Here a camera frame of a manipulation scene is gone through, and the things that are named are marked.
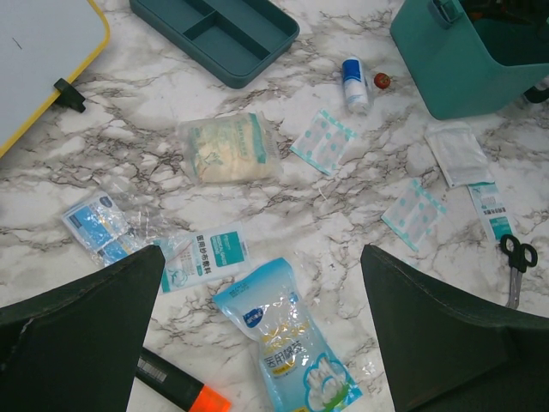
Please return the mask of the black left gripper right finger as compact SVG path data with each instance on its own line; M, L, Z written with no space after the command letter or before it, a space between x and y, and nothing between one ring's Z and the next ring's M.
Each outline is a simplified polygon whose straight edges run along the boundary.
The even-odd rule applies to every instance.
M375 245L361 254L397 411L546 411L548 320L497 305Z

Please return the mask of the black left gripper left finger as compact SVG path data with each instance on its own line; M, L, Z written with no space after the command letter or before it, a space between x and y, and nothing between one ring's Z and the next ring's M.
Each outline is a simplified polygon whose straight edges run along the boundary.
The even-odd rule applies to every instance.
M160 287L158 246L1 310L3 411L124 411Z

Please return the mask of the blue cotton swab bag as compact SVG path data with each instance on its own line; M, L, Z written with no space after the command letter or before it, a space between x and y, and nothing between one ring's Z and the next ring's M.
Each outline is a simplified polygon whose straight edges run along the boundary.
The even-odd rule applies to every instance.
M257 343L275 411L342 411L362 397L302 302L286 259L259 266L214 303Z

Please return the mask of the clear white gauze pad pack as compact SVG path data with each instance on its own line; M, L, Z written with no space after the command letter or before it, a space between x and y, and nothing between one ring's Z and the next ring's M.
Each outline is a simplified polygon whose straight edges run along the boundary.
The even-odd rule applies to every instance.
M450 188L495 181L482 147L464 122L429 124L425 139Z

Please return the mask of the yellowish gauze roll bag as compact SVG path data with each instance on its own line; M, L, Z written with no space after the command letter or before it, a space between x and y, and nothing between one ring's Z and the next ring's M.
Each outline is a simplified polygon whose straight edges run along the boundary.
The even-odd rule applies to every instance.
M196 184L274 179L282 173L275 133L262 112L241 112L178 125L184 170Z

